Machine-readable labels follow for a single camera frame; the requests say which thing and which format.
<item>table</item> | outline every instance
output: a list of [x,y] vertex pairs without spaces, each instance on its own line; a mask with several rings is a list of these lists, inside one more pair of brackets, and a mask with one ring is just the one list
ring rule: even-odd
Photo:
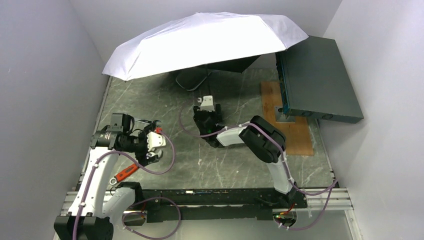
[[[244,123],[254,115],[262,115],[260,82],[277,80],[277,71],[272,69],[247,69],[242,74],[216,71],[209,76],[209,86],[205,82],[198,90],[188,92],[168,73],[130,81],[113,78],[98,128],[109,124],[112,113],[128,113],[135,118],[162,122],[163,131],[175,145],[175,165],[163,175],[139,169],[126,179],[140,182],[144,189],[270,188],[273,182],[267,166],[246,146],[212,148],[203,139],[183,132],[178,113],[185,101],[209,95],[210,89],[215,102],[221,104],[225,124]],[[190,105],[182,110],[182,122],[189,131],[198,134],[192,108]],[[327,187],[332,183],[332,174],[317,121],[309,119],[308,126],[314,156],[289,155],[288,166],[299,187]],[[135,128],[143,128],[143,124],[137,123]],[[163,171],[171,163],[171,157],[168,144],[160,161],[147,168]],[[131,164],[120,156],[110,177]]]

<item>wall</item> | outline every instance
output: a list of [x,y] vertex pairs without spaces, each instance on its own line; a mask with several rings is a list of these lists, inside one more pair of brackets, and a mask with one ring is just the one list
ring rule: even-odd
[[[70,0],[106,63],[120,44],[141,33],[196,12],[281,14],[307,34],[322,36],[342,0]],[[275,68],[273,54],[254,68]]]
[[364,239],[424,236],[424,2],[344,0],[335,39],[362,107],[358,124],[321,121]]
[[0,239],[52,239],[107,77],[67,0],[0,1]]

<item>umbrella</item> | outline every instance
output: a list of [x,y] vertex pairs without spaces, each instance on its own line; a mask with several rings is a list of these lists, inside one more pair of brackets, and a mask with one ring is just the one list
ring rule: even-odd
[[103,73],[128,81],[223,61],[253,60],[307,38],[283,15],[198,12],[119,45]]

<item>white umbrella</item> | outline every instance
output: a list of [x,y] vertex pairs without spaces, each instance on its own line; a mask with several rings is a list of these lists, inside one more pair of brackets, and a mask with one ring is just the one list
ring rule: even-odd
[[118,46],[103,73],[128,81],[284,51],[308,35],[283,15],[203,13],[170,21]]

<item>orange tool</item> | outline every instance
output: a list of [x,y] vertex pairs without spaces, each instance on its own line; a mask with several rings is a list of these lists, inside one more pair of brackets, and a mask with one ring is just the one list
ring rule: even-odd
[[135,163],[133,163],[131,166],[125,168],[124,170],[116,174],[114,177],[112,177],[109,181],[110,185],[115,185],[117,183],[122,182],[124,179],[128,178],[138,169],[139,167]]

